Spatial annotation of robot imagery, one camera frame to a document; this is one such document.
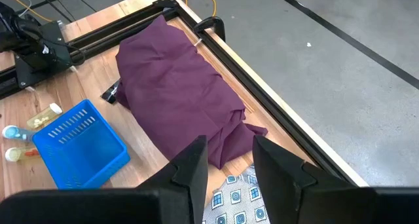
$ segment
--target white bottle cap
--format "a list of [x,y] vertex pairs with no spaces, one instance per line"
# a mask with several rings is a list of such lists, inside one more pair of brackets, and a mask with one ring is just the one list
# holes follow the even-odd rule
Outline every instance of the white bottle cap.
[[56,103],[50,104],[50,109],[53,110],[53,112],[58,114],[58,115],[63,112],[63,110],[60,108],[60,106],[58,106],[58,104],[56,104]]
[[2,135],[3,135],[4,138],[9,138],[10,139],[10,138],[14,138],[14,135],[16,133],[18,133],[18,131],[19,130],[17,129],[17,126],[8,125],[8,126],[4,127],[4,129],[3,129],[3,131],[1,133],[2,133]]
[[20,151],[18,148],[13,147],[6,150],[5,158],[9,162],[17,162],[20,157]]

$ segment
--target wooden board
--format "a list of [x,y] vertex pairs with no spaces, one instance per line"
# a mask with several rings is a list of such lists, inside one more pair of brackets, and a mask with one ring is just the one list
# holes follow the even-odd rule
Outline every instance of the wooden board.
[[[88,33],[109,22],[135,12],[155,0],[126,0],[101,10],[93,15],[66,26],[63,30],[66,41]],[[196,36],[179,19],[169,21],[185,31],[191,42]],[[202,44],[197,46],[203,57],[223,76],[224,80],[239,95],[246,106],[246,122],[268,128],[267,137],[294,154],[309,160],[295,142],[260,106],[251,94],[232,76],[221,62]],[[68,111],[81,100],[88,98],[97,107],[105,120],[128,146],[131,161],[117,172],[104,187],[135,187],[167,164],[167,159],[153,145],[131,113],[116,104],[111,105],[100,98],[100,95],[118,78],[115,55],[118,47],[109,49],[78,67],[78,72],[66,71],[36,86],[36,92],[21,91],[0,101],[0,128],[9,124],[26,127],[26,121],[50,103],[58,103]],[[13,64],[12,56],[0,55],[1,67],[4,69]],[[0,200],[18,191],[28,189],[55,189],[56,186],[41,159],[7,162],[5,151],[10,147],[21,147],[23,143],[0,138]],[[209,167],[207,201],[212,191],[218,188],[228,175],[239,175],[253,161],[251,153],[228,162],[221,170]]]

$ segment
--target patterned fabric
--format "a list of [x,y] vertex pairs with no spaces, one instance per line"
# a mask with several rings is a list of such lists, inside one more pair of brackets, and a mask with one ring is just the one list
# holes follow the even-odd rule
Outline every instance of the patterned fabric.
[[202,224],[212,223],[270,223],[253,165],[238,177],[228,176],[224,184],[213,192],[202,221]]

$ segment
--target blue plastic basket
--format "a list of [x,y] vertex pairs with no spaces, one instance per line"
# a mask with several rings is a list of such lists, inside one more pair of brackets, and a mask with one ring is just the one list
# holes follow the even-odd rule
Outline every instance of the blue plastic basket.
[[33,142],[59,189],[98,188],[130,160],[89,100],[37,132]]

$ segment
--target black clamp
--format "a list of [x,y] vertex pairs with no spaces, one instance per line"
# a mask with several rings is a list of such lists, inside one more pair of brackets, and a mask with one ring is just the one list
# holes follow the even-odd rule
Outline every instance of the black clamp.
[[196,24],[193,28],[193,31],[198,35],[200,32],[203,32],[207,28],[214,28],[215,34],[217,34],[225,42],[224,22],[221,18],[216,16],[206,18]]

